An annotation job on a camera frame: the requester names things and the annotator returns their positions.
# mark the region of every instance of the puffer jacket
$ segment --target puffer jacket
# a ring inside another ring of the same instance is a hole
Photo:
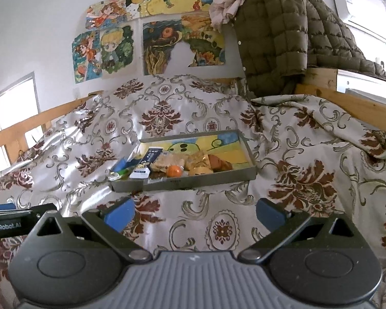
[[[352,32],[322,0],[246,0],[234,28],[249,90],[291,94],[307,67],[327,67],[386,80],[365,59]]]

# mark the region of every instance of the bedspread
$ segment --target bedspread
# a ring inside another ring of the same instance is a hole
[[[326,217],[344,210],[383,266],[373,298],[386,308],[386,132],[366,129],[315,96],[249,103],[237,87],[195,76],[144,76],[95,96],[60,118],[10,169],[0,203],[54,203],[63,216],[107,208],[126,194],[108,187],[109,169],[141,138],[239,129],[258,166],[256,180],[187,191],[130,193],[136,214],[124,235],[160,250],[232,250],[266,236],[255,204]],[[0,308],[15,300],[7,266],[22,238],[0,240]]]

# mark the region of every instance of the box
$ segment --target box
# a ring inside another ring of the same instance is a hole
[[[136,152],[140,159],[149,147],[163,147],[167,151],[185,152],[189,155],[197,151],[204,151],[230,162],[233,165],[233,170],[177,178],[119,179],[110,182],[114,192],[191,189],[256,179],[257,168],[254,157],[239,130],[143,139],[140,140]]]

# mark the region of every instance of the ribbed surface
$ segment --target ribbed surface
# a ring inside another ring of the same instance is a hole
[[[20,309],[35,309],[22,305]],[[282,294],[263,269],[230,253],[161,253],[133,266],[106,297],[81,309],[313,309]],[[374,309],[369,303],[351,309]]]

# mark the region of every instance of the wooden bed rail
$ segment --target wooden bed rail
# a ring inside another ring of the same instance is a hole
[[[232,80],[233,79],[213,79],[215,82],[223,83],[228,83]],[[0,131],[0,147],[4,145],[10,163],[14,163],[19,158],[21,152],[27,151],[28,146],[24,136],[27,131],[38,126],[42,126],[43,132],[46,131],[51,127],[52,120],[68,114],[81,103],[101,92],[102,91],[90,93],[86,98],[81,98],[46,110]],[[299,84],[297,85],[295,94],[308,94],[327,99],[343,108],[353,117],[386,131],[386,105],[313,85]]]

